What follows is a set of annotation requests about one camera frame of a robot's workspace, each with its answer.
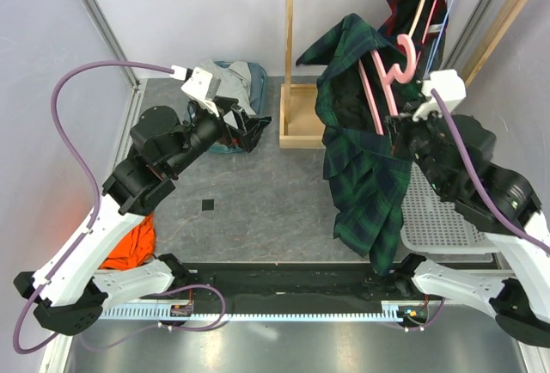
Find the plaid garment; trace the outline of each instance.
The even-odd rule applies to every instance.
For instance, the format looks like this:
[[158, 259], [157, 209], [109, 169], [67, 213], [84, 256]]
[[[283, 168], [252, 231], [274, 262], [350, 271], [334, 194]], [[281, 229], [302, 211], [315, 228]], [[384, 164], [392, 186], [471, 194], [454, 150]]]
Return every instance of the plaid garment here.
[[[381, 117], [388, 114], [369, 51], [377, 50], [387, 68], [405, 64], [404, 55], [359, 16], [346, 16], [317, 40], [296, 64], [327, 64], [317, 79], [315, 112], [325, 124], [323, 178], [339, 209], [334, 237], [358, 254], [370, 254], [379, 274], [392, 267], [403, 225], [401, 203], [410, 180], [410, 160], [390, 156], [387, 136], [373, 133], [357, 61], [363, 60]], [[398, 109], [419, 99], [419, 85], [393, 83]]]

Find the wooden clothes rack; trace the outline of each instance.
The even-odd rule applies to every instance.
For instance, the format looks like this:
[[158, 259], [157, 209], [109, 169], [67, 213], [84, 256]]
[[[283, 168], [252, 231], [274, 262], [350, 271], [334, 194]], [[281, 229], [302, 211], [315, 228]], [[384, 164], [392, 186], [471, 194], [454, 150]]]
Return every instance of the wooden clothes rack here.
[[[468, 86], [487, 61], [511, 23], [528, 0], [506, 0], [474, 53], [467, 61], [461, 78]], [[286, 0], [286, 50], [284, 84], [281, 86], [279, 145], [281, 148], [323, 148], [324, 125], [315, 114], [317, 88], [314, 84], [293, 84], [292, 18], [294, 0]]]

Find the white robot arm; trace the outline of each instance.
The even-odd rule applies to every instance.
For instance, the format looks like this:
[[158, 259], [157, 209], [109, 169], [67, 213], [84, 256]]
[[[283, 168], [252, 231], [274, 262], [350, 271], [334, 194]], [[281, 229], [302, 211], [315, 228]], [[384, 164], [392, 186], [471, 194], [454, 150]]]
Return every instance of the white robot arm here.
[[431, 91], [435, 89], [451, 110], [466, 96], [454, 70], [433, 72], [424, 81], [427, 102], [411, 114], [390, 120], [396, 152], [413, 156], [442, 201], [455, 203], [457, 212], [486, 233], [510, 264], [516, 278], [486, 278], [441, 266], [411, 254], [394, 274], [407, 294], [410, 288], [456, 300], [482, 311], [512, 337], [529, 345], [550, 347], [550, 246], [547, 220], [529, 182], [516, 172], [490, 163], [496, 138], [471, 117], [453, 117], [472, 158], [480, 185], [491, 194], [493, 207], [521, 233], [510, 232], [477, 191], [457, 143]]
[[[221, 140], [252, 150], [271, 119], [251, 118], [235, 100], [216, 97], [219, 80], [196, 69], [175, 69], [175, 77], [192, 99], [191, 122], [180, 122], [169, 107], [153, 107], [132, 128], [133, 146], [103, 185], [98, 219], [86, 239], [48, 280], [46, 275], [86, 228], [83, 223], [64, 247], [36, 272], [22, 272], [15, 286], [24, 297], [45, 287], [34, 311], [39, 323], [53, 331], [74, 335], [91, 325], [104, 309], [129, 300], [160, 293], [186, 270], [171, 254], [125, 272], [97, 271], [127, 232], [174, 190], [178, 174]], [[517, 278], [483, 278], [450, 269], [411, 254], [392, 277], [405, 296], [420, 291], [447, 297], [494, 317], [507, 333], [530, 345], [550, 347], [550, 258], [531, 242], [512, 235], [489, 212], [468, 180], [456, 153], [454, 140], [438, 118], [430, 95], [438, 90], [451, 110], [465, 97], [463, 82], [455, 71], [431, 74], [423, 86], [428, 98], [387, 122], [395, 156], [413, 156], [442, 201], [486, 233], [510, 263]], [[231, 111], [237, 127], [226, 125]], [[454, 117], [461, 127], [476, 171], [498, 208], [518, 227], [539, 242], [550, 245], [540, 201], [521, 175], [490, 163], [495, 137], [471, 117]]]
[[[175, 66], [172, 70], [172, 77], [185, 82], [181, 89], [190, 98], [192, 119], [180, 122], [170, 107], [145, 111], [130, 131], [133, 145], [127, 158], [103, 184], [101, 207], [91, 229], [87, 227], [90, 212], [50, 261], [36, 272], [21, 272], [15, 278], [15, 287], [23, 297], [29, 299], [40, 292], [34, 300], [38, 304], [34, 315], [42, 327], [78, 334], [105, 309], [164, 292], [174, 281], [185, 284], [188, 272], [172, 254], [123, 272], [98, 267], [175, 189], [172, 180], [212, 144], [221, 141], [249, 152], [271, 122], [270, 117], [248, 116], [235, 99], [216, 96], [220, 80], [211, 73]], [[223, 121], [227, 113], [233, 114], [236, 126]], [[82, 233], [88, 234], [62, 260]]]

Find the black square marker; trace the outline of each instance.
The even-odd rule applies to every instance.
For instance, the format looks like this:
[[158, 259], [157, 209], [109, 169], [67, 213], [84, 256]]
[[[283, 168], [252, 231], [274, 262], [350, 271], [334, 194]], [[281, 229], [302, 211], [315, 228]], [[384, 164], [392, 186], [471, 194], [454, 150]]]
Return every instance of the black square marker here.
[[212, 211], [212, 210], [214, 210], [214, 200], [203, 199], [203, 211]]

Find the white wall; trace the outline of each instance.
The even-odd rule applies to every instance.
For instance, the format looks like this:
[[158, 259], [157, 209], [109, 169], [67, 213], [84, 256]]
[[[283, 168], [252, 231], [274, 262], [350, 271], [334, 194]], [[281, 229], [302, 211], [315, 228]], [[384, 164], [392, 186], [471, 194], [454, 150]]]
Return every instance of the white wall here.
[[524, 174], [550, 215], [550, 10], [529, 0], [467, 91], [460, 111], [497, 134], [495, 162]]
[[[243, 59], [270, 75], [284, 73], [284, 0], [98, 0], [128, 58], [194, 66], [205, 58]], [[455, 0], [446, 51], [477, 0]], [[374, 27], [389, 15], [386, 0], [295, 0], [294, 59], [344, 15]], [[139, 76], [159, 76], [144, 70]], [[318, 74], [305, 68], [295, 73]]]
[[[50, 94], [68, 70], [110, 59], [80, 0], [0, 2], [0, 358], [1, 371], [38, 371], [41, 352], [17, 355], [11, 346], [24, 304], [12, 281], [43, 266], [92, 205], [89, 184], [55, 132]], [[62, 91], [65, 130], [99, 181], [112, 167], [131, 88], [115, 69], [79, 76]], [[24, 347], [48, 332], [27, 318]]]

